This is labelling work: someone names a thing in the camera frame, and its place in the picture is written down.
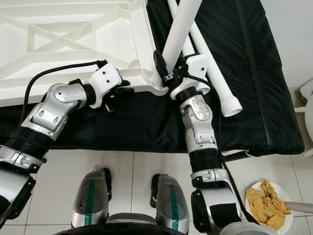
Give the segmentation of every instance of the yellow cloth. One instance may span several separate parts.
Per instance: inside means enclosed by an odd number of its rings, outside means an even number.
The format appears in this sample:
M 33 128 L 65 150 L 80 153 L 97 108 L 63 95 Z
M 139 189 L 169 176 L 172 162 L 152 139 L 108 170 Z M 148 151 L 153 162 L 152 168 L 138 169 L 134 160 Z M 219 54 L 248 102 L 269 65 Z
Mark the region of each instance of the yellow cloth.
M 271 226 L 278 231 L 284 224 L 288 214 L 291 214 L 283 200 L 279 199 L 268 180 L 261 183 L 264 192 L 248 188 L 246 195 L 253 217 L 264 226 Z

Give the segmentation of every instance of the black fabric cover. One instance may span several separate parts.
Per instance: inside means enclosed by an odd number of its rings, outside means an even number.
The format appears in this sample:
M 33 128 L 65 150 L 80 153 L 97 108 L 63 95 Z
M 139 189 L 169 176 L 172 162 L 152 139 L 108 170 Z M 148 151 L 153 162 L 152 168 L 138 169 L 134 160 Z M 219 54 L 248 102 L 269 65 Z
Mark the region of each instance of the black fabric cover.
M 156 47 L 162 51 L 172 17 L 167 0 L 149 0 Z M 203 0 L 196 22 L 243 111 L 222 118 L 222 150 L 297 154 L 304 144 L 281 61 L 259 0 Z M 216 127 L 217 107 L 209 94 Z M 136 93 L 113 104 L 115 113 L 88 107 L 73 112 L 54 148 L 186 152 L 184 126 L 168 95 Z M 21 106 L 0 109 L 0 144 L 18 125 Z

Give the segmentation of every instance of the white tile floor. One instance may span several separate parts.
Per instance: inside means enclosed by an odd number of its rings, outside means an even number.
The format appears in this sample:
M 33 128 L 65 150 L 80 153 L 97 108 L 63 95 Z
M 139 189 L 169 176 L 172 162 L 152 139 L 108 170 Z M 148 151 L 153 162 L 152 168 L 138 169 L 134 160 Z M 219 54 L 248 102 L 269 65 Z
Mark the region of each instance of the white tile floor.
M 297 106 L 300 104 L 296 104 L 294 90 L 291 89 L 291 96 Z M 312 147 L 304 120 L 298 118 L 298 121 L 306 147 Z M 151 179 L 156 173 L 175 177 L 187 201 L 193 190 L 187 154 L 51 150 L 47 160 L 47 164 L 34 176 L 37 184 L 23 213 L 18 219 L 8 221 L 0 235 L 52 235 L 68 229 L 79 183 L 98 164 L 112 172 L 110 214 L 141 212 L 154 216 L 155 210 L 150 208 L 149 199 Z M 292 201 L 313 203 L 313 157 L 270 155 L 237 160 L 228 166 L 242 197 L 246 187 L 267 178 L 280 185 Z M 199 234 L 192 222 L 189 234 Z M 313 235 L 313 214 L 295 213 L 292 227 L 286 235 L 295 234 Z

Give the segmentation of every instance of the white wall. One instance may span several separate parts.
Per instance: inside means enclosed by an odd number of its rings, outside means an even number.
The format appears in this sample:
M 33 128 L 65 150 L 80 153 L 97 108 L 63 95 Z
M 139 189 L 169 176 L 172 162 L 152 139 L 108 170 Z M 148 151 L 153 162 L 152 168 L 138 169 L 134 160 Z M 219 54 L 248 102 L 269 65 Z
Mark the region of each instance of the white wall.
M 313 0 L 261 0 L 288 86 L 313 79 Z

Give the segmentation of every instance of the green stripe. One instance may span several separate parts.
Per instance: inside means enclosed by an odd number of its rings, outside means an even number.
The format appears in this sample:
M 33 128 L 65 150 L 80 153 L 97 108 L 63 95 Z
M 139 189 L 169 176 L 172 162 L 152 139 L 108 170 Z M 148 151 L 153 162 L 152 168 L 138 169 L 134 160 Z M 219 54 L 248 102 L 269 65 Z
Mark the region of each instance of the green stripe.
M 89 181 L 87 205 L 85 210 L 85 226 L 91 225 L 92 208 L 93 208 L 93 198 L 94 198 L 94 180 Z
M 170 194 L 171 194 L 172 218 L 173 218 L 172 229 L 178 231 L 178 225 L 179 225 L 178 207 L 177 207 L 175 189 L 172 185 L 170 185 Z

